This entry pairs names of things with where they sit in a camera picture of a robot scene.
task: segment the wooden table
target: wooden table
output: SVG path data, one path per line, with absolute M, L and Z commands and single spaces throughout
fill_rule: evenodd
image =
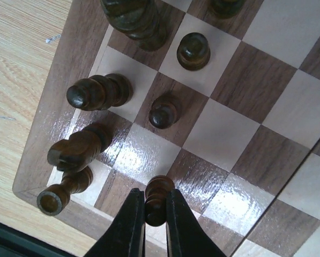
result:
M 71 0 L 0 1 L 0 222 L 82 256 L 95 240 L 46 217 L 12 193 L 31 128 Z

